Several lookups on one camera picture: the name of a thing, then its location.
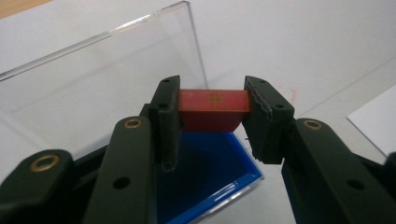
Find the blue tray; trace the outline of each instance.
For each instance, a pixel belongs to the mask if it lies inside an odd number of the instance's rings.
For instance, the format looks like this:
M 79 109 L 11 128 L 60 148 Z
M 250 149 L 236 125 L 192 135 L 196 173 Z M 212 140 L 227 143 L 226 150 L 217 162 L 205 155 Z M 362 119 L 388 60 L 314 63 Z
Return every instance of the blue tray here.
M 262 174 L 232 133 L 183 133 L 177 168 L 157 167 L 158 223 L 188 223 Z

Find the black mechanical linkage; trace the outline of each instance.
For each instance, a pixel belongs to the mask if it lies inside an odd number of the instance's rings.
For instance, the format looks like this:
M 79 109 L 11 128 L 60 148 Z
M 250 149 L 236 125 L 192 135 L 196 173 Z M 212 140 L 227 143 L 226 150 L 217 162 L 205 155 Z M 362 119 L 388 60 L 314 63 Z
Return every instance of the black mechanical linkage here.
M 130 117 L 117 123 L 83 223 L 156 223 L 150 137 L 147 118 Z
M 76 183 L 69 152 L 44 150 L 22 161 L 0 190 L 0 223 L 60 223 Z
M 148 117 L 155 139 L 155 159 L 162 163 L 165 171 L 172 171 L 177 165 L 182 130 L 178 114 L 179 90 L 179 76 L 163 79 L 148 106 Z
M 250 93 L 251 112 L 242 123 L 253 156 L 266 164 L 280 164 L 283 160 L 280 140 L 294 121 L 294 107 L 260 78 L 246 77 L 245 90 Z
M 396 203 L 335 132 L 297 119 L 282 175 L 297 223 L 395 223 Z

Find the brass screw insert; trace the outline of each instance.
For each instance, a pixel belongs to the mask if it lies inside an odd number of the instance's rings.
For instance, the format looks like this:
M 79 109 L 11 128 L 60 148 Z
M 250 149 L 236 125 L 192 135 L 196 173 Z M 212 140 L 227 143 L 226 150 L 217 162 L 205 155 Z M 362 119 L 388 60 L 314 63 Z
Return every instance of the brass screw insert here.
M 142 125 L 142 120 L 140 119 L 128 119 L 127 121 L 125 121 L 124 123 L 124 127 L 125 128 L 138 128 L 140 125 Z
M 304 125 L 313 130 L 320 130 L 322 128 L 322 125 L 319 122 L 312 119 L 304 121 Z
M 30 170 L 33 172 L 49 170 L 58 163 L 59 159 L 60 158 L 57 155 L 42 156 L 30 164 Z

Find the white paper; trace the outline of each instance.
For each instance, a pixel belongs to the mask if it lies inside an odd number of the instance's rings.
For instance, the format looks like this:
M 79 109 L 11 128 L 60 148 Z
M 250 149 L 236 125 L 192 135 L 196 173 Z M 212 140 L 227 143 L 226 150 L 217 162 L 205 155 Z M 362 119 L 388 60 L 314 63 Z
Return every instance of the white paper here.
M 385 155 L 396 151 L 396 85 L 347 118 Z

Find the red block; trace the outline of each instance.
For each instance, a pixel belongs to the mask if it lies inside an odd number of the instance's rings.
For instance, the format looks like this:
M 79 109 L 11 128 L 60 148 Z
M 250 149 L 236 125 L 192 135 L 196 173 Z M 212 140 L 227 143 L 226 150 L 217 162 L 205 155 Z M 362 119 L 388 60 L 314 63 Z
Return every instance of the red block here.
M 250 112 L 247 91 L 180 90 L 178 111 L 187 132 L 231 133 Z

